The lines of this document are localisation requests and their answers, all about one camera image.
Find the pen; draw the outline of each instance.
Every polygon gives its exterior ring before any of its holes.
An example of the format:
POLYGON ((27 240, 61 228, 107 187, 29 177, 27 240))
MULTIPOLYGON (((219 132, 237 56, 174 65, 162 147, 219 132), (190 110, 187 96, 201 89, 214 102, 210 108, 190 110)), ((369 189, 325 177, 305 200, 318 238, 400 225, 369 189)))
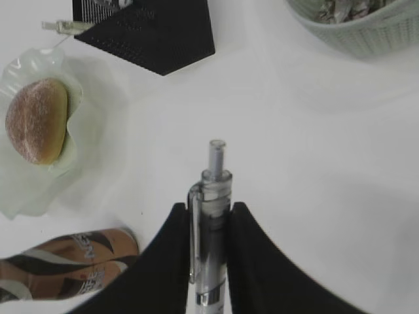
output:
POLYGON ((191 276, 196 285, 196 314, 222 314, 227 258, 225 236, 232 174, 224 170, 225 142, 209 144, 209 166, 189 191, 191 276))

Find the bread roll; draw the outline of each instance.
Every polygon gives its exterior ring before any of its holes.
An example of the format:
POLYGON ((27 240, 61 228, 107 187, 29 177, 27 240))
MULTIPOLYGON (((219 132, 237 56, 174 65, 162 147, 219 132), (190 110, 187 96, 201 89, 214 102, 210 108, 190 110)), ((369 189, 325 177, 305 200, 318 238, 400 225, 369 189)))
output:
POLYGON ((18 92, 6 115, 6 131, 13 147, 33 164, 52 164, 61 153, 67 125, 68 96, 53 78, 30 84, 18 92))

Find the white surface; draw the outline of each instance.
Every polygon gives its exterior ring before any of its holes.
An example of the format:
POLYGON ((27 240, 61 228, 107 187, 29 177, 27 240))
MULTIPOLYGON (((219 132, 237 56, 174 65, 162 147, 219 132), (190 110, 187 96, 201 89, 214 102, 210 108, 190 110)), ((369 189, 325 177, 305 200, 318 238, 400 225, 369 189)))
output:
MULTIPOLYGON (((417 313, 419 47, 355 61, 305 32, 279 0, 209 3, 217 54, 167 77, 72 39, 62 45, 107 118, 101 158, 49 216, 1 219, 1 255, 115 219, 148 244, 220 137, 234 200, 300 267, 371 313, 417 313)), ((0 65, 57 43, 40 21, 70 17, 68 0, 8 2, 0 65)), ((1 312, 57 314, 80 301, 1 312)))

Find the plastic basket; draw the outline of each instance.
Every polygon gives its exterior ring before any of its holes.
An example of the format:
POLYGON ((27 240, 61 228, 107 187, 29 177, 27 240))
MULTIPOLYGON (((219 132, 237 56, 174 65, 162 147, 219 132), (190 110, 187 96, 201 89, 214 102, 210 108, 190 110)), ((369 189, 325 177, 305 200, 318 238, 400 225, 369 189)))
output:
POLYGON ((359 20, 342 24, 316 21, 324 0, 286 0, 295 18, 330 46, 368 58, 419 43, 419 0, 396 0, 359 20))

